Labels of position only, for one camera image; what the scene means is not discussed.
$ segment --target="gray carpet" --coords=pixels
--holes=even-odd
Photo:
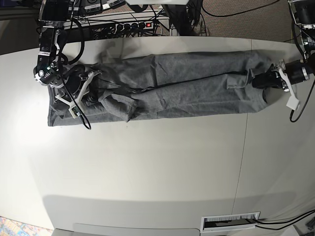
[[[275,0],[204,0],[204,7],[215,15],[232,14],[258,6],[266,5]],[[105,11],[123,12],[131,11],[127,6],[121,6],[115,10]],[[207,35],[212,37],[251,38],[283,42],[291,39],[291,18],[287,6],[287,0],[237,16],[217,18],[201,11],[205,18]],[[194,31],[199,36],[205,36],[205,29],[201,24]]]

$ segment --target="black cable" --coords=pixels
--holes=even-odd
[[[84,47],[85,47],[85,40],[84,40],[84,33],[83,33],[82,25],[75,18],[72,18],[71,22],[74,22],[77,25],[77,27],[78,27],[78,29],[80,31],[80,34],[81,34],[81,47],[80,47],[79,54],[73,60],[68,62],[69,65],[75,64],[81,58],[81,56],[83,55],[83,52],[84,52]]]
[[[290,16],[291,16],[291,19],[292,19],[291,30],[292,30],[292,34],[293,34],[294,44],[295,44],[296,48],[299,50],[299,52],[302,55],[303,59],[305,59],[304,52],[303,52],[299,42],[297,41],[297,36],[296,36],[296,33],[295,33],[295,21],[294,21],[293,13],[291,11],[290,4],[288,6],[289,6],[289,13],[290,13]]]
[[[291,39],[289,39],[289,40],[286,40],[286,41],[283,41],[283,43],[285,43],[285,42],[287,42],[287,41],[291,41],[291,40],[293,40],[294,38],[291,38]]]
[[[135,18],[135,16],[134,16],[132,13],[130,13],[130,15],[135,19],[135,21],[136,21],[137,23],[139,23],[139,21],[137,20],[137,18]]]
[[[154,15],[153,17],[151,17],[150,19],[148,19],[148,20],[143,20],[142,22],[145,22],[145,21],[151,21],[153,18],[157,18],[160,14],[162,14],[162,13],[165,13],[164,12],[164,9],[162,9],[161,11],[159,11],[156,15]]]
[[[133,10],[136,13],[143,12],[148,8],[148,5],[146,4],[142,5],[142,7],[140,7],[139,5],[129,5],[128,3],[127,5],[131,10]]]
[[[299,215],[299,216],[297,216],[297,217],[295,217],[295,218],[293,218],[293,219],[291,219],[291,220],[282,221],[282,222],[261,222],[261,221],[256,220],[256,219],[252,219],[252,220],[253,220],[254,222],[259,223],[259,224],[262,224],[262,225],[280,225],[280,224],[290,223],[290,222],[292,222],[292,221],[294,221],[294,220],[296,220],[296,219],[298,219],[298,218],[300,218],[300,217],[302,217],[302,216],[304,216],[304,215],[307,215],[307,214],[309,214],[309,213],[311,213],[311,214],[315,213],[315,209],[314,209],[314,210],[310,210],[310,211],[308,211],[308,212],[305,212],[305,213],[303,213],[303,214],[301,214],[301,215]]]
[[[36,28],[36,32],[37,32],[38,34],[41,34],[41,31],[38,31],[38,30],[41,30],[41,27],[37,27],[37,28]]]
[[[303,32],[304,34],[306,34],[308,37],[310,37],[310,38],[315,42],[315,38],[314,38],[314,37],[312,37],[312,36],[310,36],[308,33],[306,33],[305,30],[302,29],[300,26],[298,26],[298,25],[296,25],[296,26],[300,29],[301,32]]]
[[[152,5],[149,5],[149,6],[150,6],[151,10],[152,10],[153,13],[154,13],[153,32],[156,33],[156,32],[157,32],[157,29],[158,29],[158,28],[156,27],[156,23],[157,23],[157,21],[158,21],[158,17],[157,17],[156,11],[154,11]]]
[[[246,11],[241,11],[241,12],[237,12],[237,13],[233,13],[233,14],[228,14],[228,15],[214,15],[214,14],[211,14],[209,13],[208,11],[205,10],[205,8],[203,7],[203,2],[201,3],[201,7],[202,7],[202,10],[204,10],[205,13],[207,13],[209,16],[213,16],[213,17],[229,17],[229,16],[236,16],[236,15],[239,15],[239,14],[243,14],[243,13],[246,13],[246,12],[250,12],[250,11],[254,11],[254,10],[258,10],[258,9],[261,9],[261,8],[264,8],[264,7],[267,7],[267,6],[271,6],[277,2],[279,2],[280,0],[276,0],[276,1],[273,1],[272,3],[269,3],[269,4],[266,4],[266,5],[263,5],[263,6],[259,6],[259,7],[256,7],[256,8],[253,8],[253,9],[249,9],[249,10],[246,10]]]
[[[87,22],[88,22],[89,27],[91,27],[91,24],[90,24],[90,22],[87,20],[87,17],[86,17],[86,16],[84,16],[84,19],[85,19],[85,21],[87,21]]]
[[[116,87],[121,87],[121,85],[118,85],[116,83],[110,82],[108,80],[101,79],[100,77],[97,77],[97,79],[102,80],[102,81],[104,81],[106,83],[109,83],[110,85],[113,85],[113,86],[116,86]]]
[[[61,54],[60,54],[60,57],[63,59],[63,61],[61,61],[61,63],[62,63],[63,65],[68,65],[68,58],[67,58],[67,56],[66,56],[65,54],[61,53]]]
[[[311,89],[310,89],[309,95],[307,95],[306,101],[305,101],[305,103],[304,103],[304,105],[303,105],[303,107],[302,107],[302,110],[301,110],[300,114],[299,114],[298,117],[297,117],[296,119],[294,119],[294,120],[292,119],[293,114],[294,114],[294,110],[291,111],[291,113],[290,113],[290,121],[291,121],[292,123],[297,122],[297,121],[299,120],[299,118],[301,117],[301,115],[302,115],[302,113],[303,113],[303,111],[304,111],[304,109],[305,109],[305,107],[306,107],[306,105],[307,105],[307,103],[308,103],[308,101],[309,101],[309,99],[310,99],[310,97],[311,97],[311,94],[312,94],[312,91],[313,91],[314,86],[315,86],[315,79],[314,79],[314,82],[313,82],[312,87],[311,87]]]
[[[196,11],[199,11],[199,13],[200,13],[200,15],[201,15],[201,17],[202,17],[203,24],[204,24],[204,26],[205,26],[206,37],[207,37],[207,26],[206,26],[206,21],[205,21],[205,18],[204,18],[204,17],[203,17],[203,15],[201,14],[201,11],[200,11],[199,9],[197,9],[197,6],[195,5],[195,3],[194,3],[194,2],[191,2],[191,3],[193,3],[194,8],[196,9]]]
[[[81,120],[82,124],[88,129],[88,130],[91,130],[92,127],[91,127],[91,124],[90,124],[90,121],[89,119],[86,117],[86,115],[84,114],[84,112],[81,110],[81,108],[78,106],[77,102],[75,101],[75,99],[73,98],[72,94],[70,93],[66,83],[64,82],[64,79],[63,79],[63,75],[60,76],[61,78],[61,81],[63,83],[63,86],[68,94],[68,96],[71,98],[71,100],[73,101],[73,103],[75,104],[75,106],[79,109],[79,112],[80,112],[80,115],[78,116],[79,119]]]
[[[190,31],[190,32],[193,32],[193,30],[195,29],[195,26],[196,26],[196,19],[193,18],[193,14],[192,14],[192,12],[191,12],[191,8],[190,8],[190,5],[189,5],[189,4],[187,5],[187,10],[188,10],[188,12],[187,12],[188,18],[191,18],[191,20],[190,20],[190,25],[192,24],[192,21],[194,21],[194,22],[193,22],[192,29],[191,29],[191,31]]]
[[[196,23],[198,24],[198,17],[197,17],[197,11],[198,11],[198,9],[197,9],[197,7],[196,7],[196,5],[198,5],[198,0],[197,0],[197,3],[195,4],[193,1],[191,2],[193,5],[194,5],[194,8],[195,8],[195,16],[193,17],[193,19],[192,20],[194,20],[194,23],[193,23],[193,26],[195,26],[196,25]]]
[[[292,222],[292,223],[290,223],[290,224],[288,224],[288,225],[282,226],[282,227],[280,227],[280,228],[268,228],[268,227],[262,227],[262,226],[259,226],[259,225],[256,225],[256,227],[257,227],[257,228],[260,228],[260,229],[265,229],[265,230],[274,230],[274,231],[283,230],[284,228],[286,228],[286,227],[288,227],[288,226],[291,226],[291,225],[294,225],[295,223],[299,222],[300,220],[303,220],[304,218],[306,218],[306,217],[312,215],[313,213],[314,213],[314,212],[309,213],[309,214],[305,215],[304,217],[302,217],[302,218],[300,218],[300,219],[298,219],[298,220],[296,220],[296,221],[294,221],[294,222]]]

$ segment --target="colorful rug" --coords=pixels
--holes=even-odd
[[[51,236],[53,230],[0,217],[0,236]]]

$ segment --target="white table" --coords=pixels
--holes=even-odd
[[[74,57],[79,47],[64,52]],[[275,62],[299,58],[285,43],[143,37],[87,42],[81,62],[240,50],[262,50]],[[315,206],[314,98],[295,124],[286,94],[257,114],[47,127],[48,92],[32,76],[37,53],[0,56],[1,216],[66,230],[75,223],[179,229],[200,228],[207,215],[261,211],[282,219]],[[298,86],[302,102],[310,85]]]

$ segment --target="gray pants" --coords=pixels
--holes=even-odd
[[[270,64],[255,51],[150,55],[95,64],[89,69],[102,71],[91,83],[99,102],[87,106],[85,114],[90,122],[108,122],[259,112],[267,107],[264,91],[251,82]],[[79,124],[49,90],[48,125]]]

